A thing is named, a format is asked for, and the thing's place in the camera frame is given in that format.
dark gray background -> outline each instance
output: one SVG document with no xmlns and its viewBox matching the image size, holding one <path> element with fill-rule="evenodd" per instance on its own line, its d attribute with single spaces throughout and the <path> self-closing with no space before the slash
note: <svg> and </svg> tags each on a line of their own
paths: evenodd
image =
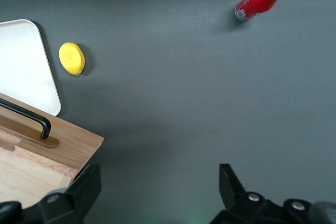
<svg viewBox="0 0 336 224">
<path fill-rule="evenodd" d="M 336 201 L 335 0 L 245 23 L 239 1 L 0 0 L 0 22 L 38 25 L 59 117 L 105 137 L 86 223 L 209 223 L 220 163 L 277 204 Z M 67 41 L 79 77 L 59 62 Z"/>
</svg>

